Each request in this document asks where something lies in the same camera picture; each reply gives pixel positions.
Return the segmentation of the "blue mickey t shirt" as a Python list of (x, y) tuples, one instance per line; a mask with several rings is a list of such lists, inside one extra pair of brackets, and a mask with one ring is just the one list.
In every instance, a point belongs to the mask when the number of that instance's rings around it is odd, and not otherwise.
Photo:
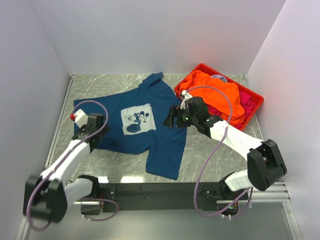
[(108, 113), (110, 130), (98, 149), (135, 155), (148, 151), (146, 172), (177, 180), (187, 130), (163, 125), (180, 99), (162, 78), (162, 72), (152, 73), (132, 90), (87, 98), (80, 108), (88, 115)]

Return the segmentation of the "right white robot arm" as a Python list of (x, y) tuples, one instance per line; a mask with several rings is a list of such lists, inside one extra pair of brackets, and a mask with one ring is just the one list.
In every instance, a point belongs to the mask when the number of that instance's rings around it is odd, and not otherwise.
[(211, 115), (201, 97), (185, 97), (181, 105), (171, 106), (163, 125), (171, 129), (194, 126), (201, 134), (228, 146), (246, 160), (245, 170), (232, 172), (219, 181), (218, 194), (226, 200), (247, 188), (264, 192), (288, 172), (275, 141), (252, 137), (220, 116)]

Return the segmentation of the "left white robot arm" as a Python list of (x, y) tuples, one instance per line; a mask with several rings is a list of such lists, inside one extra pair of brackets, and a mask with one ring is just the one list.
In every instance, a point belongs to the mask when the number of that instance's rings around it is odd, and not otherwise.
[(28, 177), (24, 189), (23, 214), (29, 221), (38, 219), (58, 223), (71, 204), (82, 198), (94, 201), (99, 197), (100, 184), (95, 176), (80, 175), (73, 183), (67, 182), (81, 161), (98, 147), (109, 131), (107, 121), (105, 115), (90, 114), (55, 163), (40, 175)]

